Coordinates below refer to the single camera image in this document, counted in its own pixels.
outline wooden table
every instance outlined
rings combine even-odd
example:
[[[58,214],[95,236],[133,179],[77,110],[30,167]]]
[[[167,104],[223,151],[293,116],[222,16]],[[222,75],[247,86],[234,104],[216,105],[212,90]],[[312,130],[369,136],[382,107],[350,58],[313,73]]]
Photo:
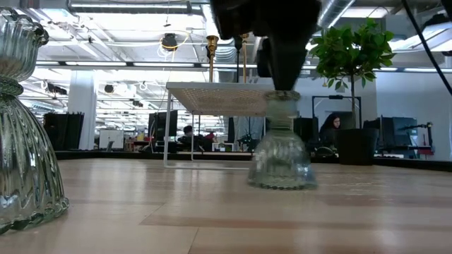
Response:
[[[318,190],[281,191],[247,171],[61,161],[69,212],[0,236],[0,253],[451,253],[452,174],[312,166]]]

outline white pillar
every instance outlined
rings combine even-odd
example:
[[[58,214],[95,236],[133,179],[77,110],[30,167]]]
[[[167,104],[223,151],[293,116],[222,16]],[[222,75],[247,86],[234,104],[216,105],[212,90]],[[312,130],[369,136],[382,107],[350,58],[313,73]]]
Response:
[[[72,71],[69,87],[68,113],[82,112],[83,127],[78,149],[94,148],[94,130],[96,125],[97,84],[94,71]]]

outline mesh panel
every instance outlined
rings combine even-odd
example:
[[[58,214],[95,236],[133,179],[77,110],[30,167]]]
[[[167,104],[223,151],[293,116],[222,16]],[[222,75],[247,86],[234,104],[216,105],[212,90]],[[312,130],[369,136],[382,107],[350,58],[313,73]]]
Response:
[[[168,83],[167,89],[193,114],[264,116],[264,94],[272,85],[236,83]]]

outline pipe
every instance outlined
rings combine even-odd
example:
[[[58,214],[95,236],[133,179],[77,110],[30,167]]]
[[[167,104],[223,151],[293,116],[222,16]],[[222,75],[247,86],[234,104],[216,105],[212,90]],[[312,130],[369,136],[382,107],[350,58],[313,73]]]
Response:
[[[213,58],[215,57],[215,50],[217,50],[217,42],[219,38],[216,35],[207,36],[207,48],[210,52],[210,68],[209,68],[209,82],[213,82]]]
[[[121,2],[96,3],[92,0],[69,1],[68,9],[73,13],[124,13],[124,14],[184,14],[204,17],[201,5],[186,4],[127,4]]]
[[[323,28],[330,28],[338,22],[344,12],[355,2],[355,0],[330,0],[323,4],[317,24]]]

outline wall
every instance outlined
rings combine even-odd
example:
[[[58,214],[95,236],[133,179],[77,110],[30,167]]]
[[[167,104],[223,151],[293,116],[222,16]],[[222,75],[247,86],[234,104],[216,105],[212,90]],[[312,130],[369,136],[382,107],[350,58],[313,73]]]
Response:
[[[452,75],[446,77],[452,83]],[[436,152],[430,159],[452,159],[452,97],[438,74],[377,73],[376,94],[378,115],[413,117],[418,124],[431,121]],[[419,133],[421,145],[426,131]]]
[[[259,83],[272,84],[271,78],[259,78]],[[302,98],[298,101],[298,111],[301,117],[312,117],[312,97],[313,96],[329,96],[329,95],[343,95],[350,96],[350,90],[345,92],[336,92],[334,88],[323,87],[323,78],[312,80],[311,78],[299,78],[295,84],[295,91],[299,92]],[[377,117],[376,113],[376,88],[374,83],[367,83],[365,88],[362,88],[361,81],[357,81],[356,96],[362,97],[362,120],[374,120]],[[326,117],[332,111],[351,111],[352,103],[350,99],[332,100],[316,98],[314,102],[315,115],[319,118],[319,127],[323,124]]]

